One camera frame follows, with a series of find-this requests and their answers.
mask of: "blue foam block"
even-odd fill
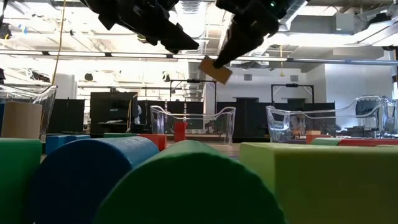
[[[116,183],[157,153],[151,140],[139,136],[83,139],[59,147],[32,177],[29,221],[90,224]]]
[[[81,139],[89,139],[89,138],[90,138],[90,136],[87,134],[67,136],[67,138],[65,140],[65,144],[72,142],[72,141],[81,140]]]
[[[0,103],[0,134],[1,134],[1,126],[2,126],[2,117],[4,115],[4,103]]]
[[[45,140],[45,153],[49,155],[65,144],[67,136],[47,136]]]

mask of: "transparent container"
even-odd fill
[[[217,114],[173,114],[159,106],[150,107],[153,134],[166,134],[174,142],[176,123],[186,123],[186,139],[208,144],[232,144],[235,122],[234,107],[223,108]]]
[[[271,142],[296,143],[308,135],[395,138],[396,114],[396,102],[386,96],[362,96],[337,110],[284,111],[267,106]]]
[[[52,108],[57,93],[57,86],[24,86],[14,88],[11,86],[0,85],[0,103],[10,101],[37,103],[42,105],[42,123],[40,125],[40,140],[45,142],[47,129],[49,127]]]

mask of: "green foam block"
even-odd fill
[[[137,134],[133,133],[104,133],[104,138],[124,138],[124,137],[134,137]]]
[[[396,224],[398,150],[243,143],[255,171],[294,224]]]
[[[0,223],[26,223],[27,185],[41,153],[38,139],[0,138]]]
[[[316,138],[312,140],[312,145],[318,146],[338,146],[341,139],[339,138]]]
[[[181,141],[128,173],[104,200],[93,223],[285,221],[256,174],[210,146]]]

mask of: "metal frame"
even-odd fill
[[[187,80],[170,80],[170,101],[172,101],[172,91],[176,90],[179,84],[173,88],[173,82],[187,82],[187,83],[214,83],[214,114],[217,114],[217,81],[212,80],[196,80],[196,79],[187,79]]]
[[[276,89],[276,91],[274,92],[274,86],[279,86],[278,89]],[[312,105],[315,105],[315,95],[314,95],[314,86],[313,85],[300,85],[300,84],[296,84],[296,83],[286,83],[286,84],[272,84],[271,85],[271,102],[272,105],[275,106],[275,102],[274,102],[274,94],[276,94],[280,88],[284,86],[286,88],[298,88],[298,87],[303,87],[304,90],[310,94],[312,96]]]

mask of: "beige foam cylinder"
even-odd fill
[[[2,119],[2,138],[38,139],[42,120],[42,105],[7,102]]]

